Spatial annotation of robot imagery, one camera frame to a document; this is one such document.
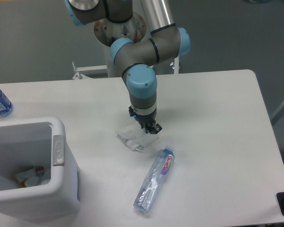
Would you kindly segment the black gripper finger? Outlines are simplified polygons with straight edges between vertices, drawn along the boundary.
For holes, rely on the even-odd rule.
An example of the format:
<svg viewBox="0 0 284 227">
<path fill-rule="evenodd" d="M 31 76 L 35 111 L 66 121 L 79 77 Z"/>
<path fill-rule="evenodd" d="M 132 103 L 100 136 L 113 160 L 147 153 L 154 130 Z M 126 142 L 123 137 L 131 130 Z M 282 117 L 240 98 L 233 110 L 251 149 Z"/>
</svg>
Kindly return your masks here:
<svg viewBox="0 0 284 227">
<path fill-rule="evenodd" d="M 144 128 L 146 134 L 158 134 L 162 130 L 162 127 L 155 122 L 145 124 Z"/>
</svg>

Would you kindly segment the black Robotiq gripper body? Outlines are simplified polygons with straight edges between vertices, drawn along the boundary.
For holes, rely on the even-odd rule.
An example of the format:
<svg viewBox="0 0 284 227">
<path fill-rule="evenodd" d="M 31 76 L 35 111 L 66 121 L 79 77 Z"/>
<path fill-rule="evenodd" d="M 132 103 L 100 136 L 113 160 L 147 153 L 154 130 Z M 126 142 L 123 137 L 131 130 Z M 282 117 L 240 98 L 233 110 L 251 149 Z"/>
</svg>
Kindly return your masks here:
<svg viewBox="0 0 284 227">
<path fill-rule="evenodd" d="M 129 107 L 129 115 L 133 117 L 141 125 L 142 128 L 146 129 L 154 128 L 156 124 L 155 121 L 156 114 L 157 114 L 157 109 L 155 109 L 151 114 L 139 115 L 133 110 L 131 106 Z"/>
</svg>

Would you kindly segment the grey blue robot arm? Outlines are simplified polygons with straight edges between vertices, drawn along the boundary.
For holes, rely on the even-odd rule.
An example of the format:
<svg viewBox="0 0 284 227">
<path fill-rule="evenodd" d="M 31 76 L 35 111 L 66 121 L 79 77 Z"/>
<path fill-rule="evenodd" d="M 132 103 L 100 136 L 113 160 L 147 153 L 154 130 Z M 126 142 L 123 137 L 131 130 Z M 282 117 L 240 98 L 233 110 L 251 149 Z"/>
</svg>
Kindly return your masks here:
<svg viewBox="0 0 284 227">
<path fill-rule="evenodd" d="M 130 0 L 67 0 L 66 8 L 77 25 L 103 22 L 101 42 L 109 47 L 113 65 L 128 90 L 129 115 L 146 133 L 157 134 L 157 78 L 153 66 L 190 50 L 190 37 L 177 27 L 166 0 L 143 0 L 151 37 L 139 39 L 141 29 Z"/>
</svg>

